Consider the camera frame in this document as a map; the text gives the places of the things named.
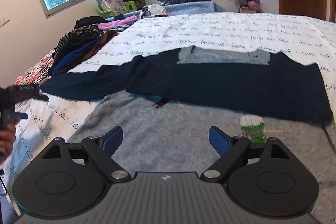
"white duvet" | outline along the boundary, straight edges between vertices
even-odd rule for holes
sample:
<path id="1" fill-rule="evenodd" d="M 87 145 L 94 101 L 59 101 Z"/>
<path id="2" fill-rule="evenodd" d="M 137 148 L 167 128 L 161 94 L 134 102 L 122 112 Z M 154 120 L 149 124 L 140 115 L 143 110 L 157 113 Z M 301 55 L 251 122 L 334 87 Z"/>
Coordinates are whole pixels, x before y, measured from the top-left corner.
<path id="1" fill-rule="evenodd" d="M 120 65 L 136 55 L 147 56 L 178 47 L 284 52 L 301 64 L 316 62 L 331 109 L 336 113 L 336 24 L 303 16 L 214 13 L 143 19 L 112 38 L 95 56 L 70 72 Z M 28 100 L 17 111 L 28 120 L 17 125 L 14 151 L 4 164 L 7 189 L 14 178 L 55 137 L 65 140 L 83 124 L 97 102 L 49 96 L 49 102 Z"/>

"purple cloth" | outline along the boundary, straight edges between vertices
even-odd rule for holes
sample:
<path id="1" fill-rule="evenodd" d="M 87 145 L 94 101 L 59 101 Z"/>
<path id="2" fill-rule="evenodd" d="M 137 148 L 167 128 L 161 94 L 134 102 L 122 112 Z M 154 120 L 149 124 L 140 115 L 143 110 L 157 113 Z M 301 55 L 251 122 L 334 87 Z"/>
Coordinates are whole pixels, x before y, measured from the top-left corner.
<path id="1" fill-rule="evenodd" d="M 106 31 L 108 29 L 116 28 L 125 24 L 130 24 L 138 20 L 137 16 L 126 17 L 124 20 L 115 20 L 109 23 L 100 23 L 98 28 L 100 30 Z"/>

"brown cloth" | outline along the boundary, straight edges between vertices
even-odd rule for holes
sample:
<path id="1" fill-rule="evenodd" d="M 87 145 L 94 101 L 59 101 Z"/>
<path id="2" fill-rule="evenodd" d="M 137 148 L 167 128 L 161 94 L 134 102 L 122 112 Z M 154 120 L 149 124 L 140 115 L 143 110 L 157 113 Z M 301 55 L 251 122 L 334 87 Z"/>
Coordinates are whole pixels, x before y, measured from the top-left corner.
<path id="1" fill-rule="evenodd" d="M 85 60 L 88 60 L 92 56 L 94 56 L 107 42 L 109 42 L 113 37 L 118 35 L 118 32 L 111 30 L 104 33 L 100 40 L 88 51 L 87 54 L 83 55 L 81 58 L 76 59 L 75 61 L 71 62 L 69 65 L 67 65 L 64 69 L 60 70 L 58 74 L 63 74 L 68 72 L 69 70 L 76 67 L 78 64 L 84 62 Z"/>

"floral pillow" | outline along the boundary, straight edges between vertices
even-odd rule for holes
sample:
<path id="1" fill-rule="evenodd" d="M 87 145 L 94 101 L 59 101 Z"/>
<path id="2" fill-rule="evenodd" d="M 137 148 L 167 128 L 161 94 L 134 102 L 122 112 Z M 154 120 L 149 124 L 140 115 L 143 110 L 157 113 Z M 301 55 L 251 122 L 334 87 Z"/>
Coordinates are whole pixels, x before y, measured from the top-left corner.
<path id="1" fill-rule="evenodd" d="M 121 15 L 128 12 L 122 0 L 96 0 L 100 7 L 104 10 L 113 10 L 115 15 Z"/>

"light blue blanket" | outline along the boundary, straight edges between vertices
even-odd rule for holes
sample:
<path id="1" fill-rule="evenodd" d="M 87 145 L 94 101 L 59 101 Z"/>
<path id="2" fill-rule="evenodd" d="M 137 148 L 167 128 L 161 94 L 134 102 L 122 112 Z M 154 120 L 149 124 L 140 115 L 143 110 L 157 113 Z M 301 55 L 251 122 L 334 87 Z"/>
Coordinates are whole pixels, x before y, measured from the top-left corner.
<path id="1" fill-rule="evenodd" d="M 165 9 L 169 16 L 225 12 L 225 10 L 222 7 L 211 1 L 198 1 L 198 2 L 167 5 L 165 6 Z M 126 13 L 123 15 L 123 19 L 130 16 L 139 16 L 139 14 L 140 11 Z M 107 18 L 106 20 L 114 21 L 114 17 Z"/>

